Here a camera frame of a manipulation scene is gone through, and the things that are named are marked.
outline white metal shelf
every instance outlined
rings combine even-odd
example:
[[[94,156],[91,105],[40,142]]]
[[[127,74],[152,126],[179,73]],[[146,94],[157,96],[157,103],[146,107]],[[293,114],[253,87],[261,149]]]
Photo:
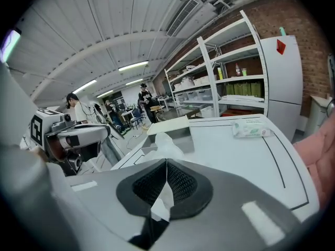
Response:
[[[210,60],[211,63],[214,62],[231,62],[231,61],[235,61],[235,60],[241,60],[241,59],[245,59],[248,58],[250,56],[256,56],[258,55],[258,49],[256,44],[252,44],[249,45],[247,47],[244,48],[239,48],[233,51],[230,51],[228,53],[225,53],[221,56],[217,56],[216,58],[213,58]]]
[[[258,101],[249,101],[249,100],[219,100],[219,104],[224,105],[238,105],[238,106],[249,106],[249,107],[256,107],[256,108],[264,108],[264,102]]]
[[[176,78],[172,79],[172,80],[170,81],[170,83],[172,83],[173,81],[176,81],[176,80],[178,80],[178,79],[184,77],[186,74],[189,74],[189,73],[195,73],[195,72],[201,70],[203,67],[205,67],[205,64],[204,64],[204,63],[199,64],[198,66],[194,67],[193,69],[190,69],[190,70],[188,70],[187,72],[182,73],[181,75],[178,75]]]
[[[205,44],[222,46],[229,42],[251,35],[245,19],[240,19],[224,27],[205,40]],[[191,61],[202,56],[199,45],[197,44],[179,60],[177,60],[166,72],[178,71],[189,64]]]
[[[179,103],[200,103],[200,104],[213,104],[212,100],[184,100]]]
[[[253,80],[253,79],[264,79],[264,75],[247,75],[247,76],[238,76],[238,77],[231,77],[227,79],[222,79],[215,81],[216,84],[226,83],[226,82],[235,82],[235,81],[245,81],[245,80]]]
[[[209,85],[210,85],[210,83],[196,85],[196,86],[190,86],[190,87],[186,87],[186,88],[183,88],[183,89],[178,89],[178,90],[172,91],[172,93],[177,93],[177,92],[181,92],[181,91],[185,91],[185,90],[189,90],[189,89],[193,89],[193,88],[197,88],[197,87],[202,87],[202,86],[209,86]]]
[[[201,50],[199,45],[197,44],[193,47],[190,51],[188,51],[185,55],[183,55],[179,60],[177,60],[169,69],[166,70],[168,73],[169,71],[178,71],[189,64],[191,61],[201,57]]]
[[[235,41],[250,35],[251,32],[245,19],[240,19],[217,31],[215,34],[204,40],[204,43],[222,46],[231,41]]]

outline fluorescent light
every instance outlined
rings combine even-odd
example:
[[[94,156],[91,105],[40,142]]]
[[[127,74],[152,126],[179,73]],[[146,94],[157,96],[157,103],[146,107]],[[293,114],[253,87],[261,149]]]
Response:
[[[107,95],[107,94],[109,94],[109,93],[112,93],[112,92],[113,92],[113,90],[111,90],[111,91],[107,91],[106,93],[103,93],[103,94],[97,96],[97,98],[101,98],[101,97],[103,97],[103,96],[105,96],[105,95]]]
[[[83,85],[82,87],[80,87],[80,88],[78,88],[77,90],[75,90],[75,91],[73,92],[73,94],[77,94],[79,91],[83,90],[85,87],[90,86],[90,85],[92,85],[92,84],[94,84],[94,83],[96,83],[96,80],[92,80],[92,81],[88,82],[87,84],[85,84],[85,85]]]
[[[130,83],[126,83],[126,86],[129,86],[131,84],[134,84],[134,83],[137,83],[137,82],[140,82],[140,81],[143,81],[143,79],[139,79],[139,80],[136,80],[136,81],[132,81]]]
[[[17,31],[12,30],[7,36],[5,43],[1,49],[1,60],[6,62],[14,46],[20,38],[20,34]]]
[[[135,63],[135,64],[132,64],[132,65],[128,65],[126,67],[120,68],[119,72],[130,69],[130,68],[134,68],[134,67],[137,67],[137,66],[147,65],[148,63],[149,63],[149,61],[143,61],[143,62]]]

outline packet of wet wipes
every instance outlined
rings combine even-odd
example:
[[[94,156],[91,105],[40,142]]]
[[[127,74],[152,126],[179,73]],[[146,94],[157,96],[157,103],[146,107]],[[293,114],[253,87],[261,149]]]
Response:
[[[236,138],[270,136],[271,129],[261,120],[239,119],[232,123],[232,133]]]

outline white refrigerator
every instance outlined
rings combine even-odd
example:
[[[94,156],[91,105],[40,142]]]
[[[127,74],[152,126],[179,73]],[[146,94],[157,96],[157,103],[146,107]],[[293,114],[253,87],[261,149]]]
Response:
[[[285,44],[283,54],[278,41]],[[295,36],[261,40],[265,57],[269,106],[267,117],[291,141],[298,125],[303,97],[303,70]]]

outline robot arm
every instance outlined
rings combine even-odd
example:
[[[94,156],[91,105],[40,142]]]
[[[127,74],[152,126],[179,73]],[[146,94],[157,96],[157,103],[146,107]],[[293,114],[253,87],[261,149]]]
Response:
[[[70,115],[48,109],[38,109],[30,124],[31,140],[68,176],[76,175],[83,162],[98,156],[101,142],[110,133],[107,125],[75,124]]]

